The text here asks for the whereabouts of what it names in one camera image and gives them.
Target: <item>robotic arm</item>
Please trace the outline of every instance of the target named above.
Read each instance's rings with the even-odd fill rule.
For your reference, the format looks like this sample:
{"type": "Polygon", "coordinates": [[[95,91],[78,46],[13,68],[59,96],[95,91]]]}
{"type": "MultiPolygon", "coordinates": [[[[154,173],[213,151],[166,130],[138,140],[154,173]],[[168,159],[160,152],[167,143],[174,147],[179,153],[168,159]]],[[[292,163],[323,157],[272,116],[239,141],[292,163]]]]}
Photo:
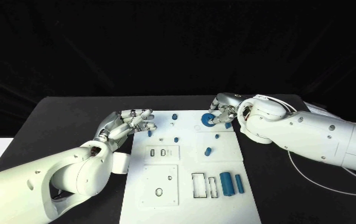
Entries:
{"type": "Polygon", "coordinates": [[[274,142],[284,150],[318,162],[356,169],[354,124],[333,117],[304,111],[291,112],[288,104],[256,95],[246,98],[219,93],[209,113],[219,108],[222,114],[207,121],[207,126],[238,118],[241,132],[262,144],[274,142]]]}
{"type": "Polygon", "coordinates": [[[151,109],[114,112],[79,148],[0,172],[0,223],[49,223],[104,189],[127,135],[156,130],[151,109]],[[52,199],[49,184],[70,193],[52,199]]]}

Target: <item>black table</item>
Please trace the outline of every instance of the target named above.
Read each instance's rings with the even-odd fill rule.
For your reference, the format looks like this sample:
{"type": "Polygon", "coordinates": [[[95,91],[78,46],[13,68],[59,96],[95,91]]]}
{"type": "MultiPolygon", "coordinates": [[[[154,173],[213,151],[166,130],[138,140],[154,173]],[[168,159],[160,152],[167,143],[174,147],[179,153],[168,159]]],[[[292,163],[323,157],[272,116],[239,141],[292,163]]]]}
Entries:
{"type": "MultiPolygon", "coordinates": [[[[274,95],[297,110],[307,107],[295,95],[274,95]]],[[[205,110],[215,96],[47,97],[0,158],[0,170],[81,146],[92,139],[112,111],[205,110]]],[[[233,121],[249,184],[262,223],[356,223],[356,196],[334,193],[310,183],[295,171],[287,152],[272,143],[258,144],[239,133],[233,121]]],[[[132,136],[119,151],[130,153],[132,136]]],[[[292,154],[303,173],[324,186],[356,193],[356,177],[336,166],[292,154]]],[[[125,175],[111,174],[102,192],[52,223],[118,223],[125,175]]]]}

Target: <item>black curtain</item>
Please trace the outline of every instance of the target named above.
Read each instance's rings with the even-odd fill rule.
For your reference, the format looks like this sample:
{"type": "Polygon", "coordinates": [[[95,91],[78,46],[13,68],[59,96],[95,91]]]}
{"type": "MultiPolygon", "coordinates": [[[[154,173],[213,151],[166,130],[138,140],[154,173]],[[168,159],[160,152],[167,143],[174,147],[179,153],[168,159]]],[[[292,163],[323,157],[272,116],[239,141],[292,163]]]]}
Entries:
{"type": "Polygon", "coordinates": [[[0,0],[0,136],[46,96],[295,93],[354,121],[353,10],[353,0],[0,0]]]}

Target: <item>oval hole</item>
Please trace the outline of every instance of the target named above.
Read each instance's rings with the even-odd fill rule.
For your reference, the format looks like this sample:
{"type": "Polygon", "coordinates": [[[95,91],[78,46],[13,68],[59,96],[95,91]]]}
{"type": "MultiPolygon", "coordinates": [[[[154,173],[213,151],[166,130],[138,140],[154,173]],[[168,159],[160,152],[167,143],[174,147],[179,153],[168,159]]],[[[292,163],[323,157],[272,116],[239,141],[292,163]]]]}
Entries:
{"type": "Polygon", "coordinates": [[[32,181],[30,180],[27,180],[27,187],[33,191],[33,184],[32,184],[32,181]]]}
{"type": "Polygon", "coordinates": [[[160,197],[161,194],[163,194],[163,191],[161,191],[161,189],[158,188],[158,189],[156,190],[156,196],[160,197]]]}

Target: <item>robotic hand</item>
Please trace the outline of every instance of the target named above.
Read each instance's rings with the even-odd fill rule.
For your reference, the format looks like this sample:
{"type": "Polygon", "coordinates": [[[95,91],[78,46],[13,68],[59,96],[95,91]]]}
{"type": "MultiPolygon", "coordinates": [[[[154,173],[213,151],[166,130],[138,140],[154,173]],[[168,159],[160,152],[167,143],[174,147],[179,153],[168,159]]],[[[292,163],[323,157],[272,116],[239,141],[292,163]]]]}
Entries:
{"type": "Polygon", "coordinates": [[[219,108],[215,117],[205,114],[203,124],[213,126],[238,118],[241,132],[252,141],[274,143],[287,151],[331,165],[356,169],[354,124],[316,113],[297,111],[285,102],[256,95],[246,98],[219,93],[209,113],[219,108]]]}
{"type": "Polygon", "coordinates": [[[114,112],[95,138],[73,148],[0,172],[0,223],[49,223],[104,189],[112,171],[112,152],[127,135],[156,130],[151,109],[114,112]],[[49,182],[72,193],[52,198],[49,182]]]}

